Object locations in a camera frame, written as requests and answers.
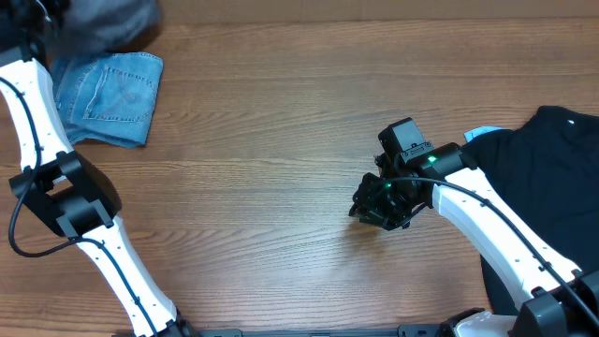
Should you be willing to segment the grey cotton shorts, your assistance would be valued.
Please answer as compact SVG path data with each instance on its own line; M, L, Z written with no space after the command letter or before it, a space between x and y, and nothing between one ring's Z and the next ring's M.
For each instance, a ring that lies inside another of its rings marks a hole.
M156 0L73 0L46 49L53 58L116 50L155 28L161 16Z

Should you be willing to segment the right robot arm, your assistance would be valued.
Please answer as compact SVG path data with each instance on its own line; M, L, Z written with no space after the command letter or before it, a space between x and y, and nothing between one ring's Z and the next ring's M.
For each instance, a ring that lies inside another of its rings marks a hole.
M586 274L539 238L502 200L456 143L439 148L405 118L378 135L377 174L363 176L350 215L385 230L407 228L424 208L436 210L472 243L506 287L518 311L474 308L401 336L595 336L598 275Z

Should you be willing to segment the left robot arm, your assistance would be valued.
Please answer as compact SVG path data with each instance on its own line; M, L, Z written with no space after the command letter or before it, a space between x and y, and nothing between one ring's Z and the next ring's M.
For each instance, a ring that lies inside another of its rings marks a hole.
M17 202L8 224L15 239L27 208L63 242L50 256L78 247L96 265L122 304L135 336L195 336L197 331L165 295L130 242L120 215L121 199L110 179L69 144L59 118L42 37L63 24L65 1L4 1L1 20L10 42L1 50L1 94L20 146L20 174L8 183Z

